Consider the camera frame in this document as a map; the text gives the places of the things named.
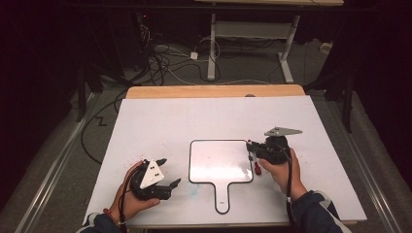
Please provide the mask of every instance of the table leg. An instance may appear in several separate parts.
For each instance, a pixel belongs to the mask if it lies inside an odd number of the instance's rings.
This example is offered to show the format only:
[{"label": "table leg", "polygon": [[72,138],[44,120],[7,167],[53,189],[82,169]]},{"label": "table leg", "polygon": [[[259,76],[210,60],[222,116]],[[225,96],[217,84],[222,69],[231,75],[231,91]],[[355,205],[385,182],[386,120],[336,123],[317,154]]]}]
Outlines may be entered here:
[{"label": "table leg", "polygon": [[300,19],[300,16],[295,16],[293,18],[293,23],[289,31],[289,34],[288,34],[288,39],[286,41],[285,50],[284,52],[279,52],[278,54],[279,62],[281,63],[282,72],[284,74],[286,83],[293,83],[292,73],[291,73],[291,69],[289,68],[287,58],[288,58],[288,54],[292,46],[294,33],[296,32],[299,19]]},{"label": "table leg", "polygon": [[207,79],[213,81],[215,79],[215,39],[216,39],[216,14],[212,14],[211,30],[210,30],[210,52],[209,52],[209,66],[207,69]]}]

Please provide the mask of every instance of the left hand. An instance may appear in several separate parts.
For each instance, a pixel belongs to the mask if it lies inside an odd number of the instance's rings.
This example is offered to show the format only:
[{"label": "left hand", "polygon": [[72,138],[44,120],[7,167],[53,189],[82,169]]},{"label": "left hand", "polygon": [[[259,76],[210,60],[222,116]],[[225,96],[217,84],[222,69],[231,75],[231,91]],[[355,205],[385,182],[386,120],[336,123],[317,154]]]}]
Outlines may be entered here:
[{"label": "left hand", "polygon": [[[113,201],[113,204],[109,209],[114,222],[120,221],[119,200],[123,193],[123,188],[125,186],[127,177],[130,175],[130,173],[135,168],[137,168],[138,166],[142,164],[143,162],[139,161],[127,171],[126,176],[124,177],[123,183],[120,185],[118,192],[116,193],[115,200]],[[124,195],[123,214],[124,214],[125,220],[131,219],[134,216],[136,216],[139,212],[147,210],[148,208],[151,208],[153,206],[160,204],[160,200],[157,198],[149,199],[147,201],[139,200],[129,190],[130,190],[130,187],[127,188],[127,192]]]}]

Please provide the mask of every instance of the wooden table edge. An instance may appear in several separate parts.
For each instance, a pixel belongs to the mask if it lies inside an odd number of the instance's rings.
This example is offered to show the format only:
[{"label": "wooden table edge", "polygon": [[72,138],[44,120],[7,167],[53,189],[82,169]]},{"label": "wooden table edge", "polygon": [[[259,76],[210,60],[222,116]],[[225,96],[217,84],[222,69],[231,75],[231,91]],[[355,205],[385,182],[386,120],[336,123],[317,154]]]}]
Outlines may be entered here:
[{"label": "wooden table edge", "polygon": [[133,86],[126,99],[303,96],[298,84]]}]

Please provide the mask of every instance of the right hand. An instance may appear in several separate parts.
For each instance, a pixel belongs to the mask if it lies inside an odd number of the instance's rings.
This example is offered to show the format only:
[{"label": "right hand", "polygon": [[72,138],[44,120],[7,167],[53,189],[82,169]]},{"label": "right hand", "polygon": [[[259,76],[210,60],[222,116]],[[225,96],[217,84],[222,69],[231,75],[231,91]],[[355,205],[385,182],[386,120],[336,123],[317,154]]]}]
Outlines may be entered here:
[{"label": "right hand", "polygon": [[[307,192],[306,187],[300,180],[300,166],[297,160],[294,150],[291,149],[292,156],[292,188],[291,198],[292,201],[297,200],[300,196]],[[266,169],[266,171],[272,174],[273,180],[281,187],[283,193],[287,193],[288,178],[289,178],[289,164],[288,162],[278,165],[273,165],[265,159],[259,160],[260,165]]]}]

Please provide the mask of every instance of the wrist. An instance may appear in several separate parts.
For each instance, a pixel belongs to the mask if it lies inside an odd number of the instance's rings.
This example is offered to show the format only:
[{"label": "wrist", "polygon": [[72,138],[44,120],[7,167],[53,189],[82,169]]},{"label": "wrist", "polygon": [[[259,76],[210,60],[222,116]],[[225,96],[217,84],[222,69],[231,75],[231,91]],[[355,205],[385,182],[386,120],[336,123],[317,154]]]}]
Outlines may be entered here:
[{"label": "wrist", "polygon": [[112,222],[117,226],[120,227],[120,214],[118,210],[110,209],[103,209],[103,213],[109,216],[112,219]]},{"label": "wrist", "polygon": [[303,183],[294,183],[292,185],[292,188],[291,188],[291,200],[292,200],[292,202],[299,199],[306,192],[308,192],[308,191],[307,191],[306,187],[303,185]]}]

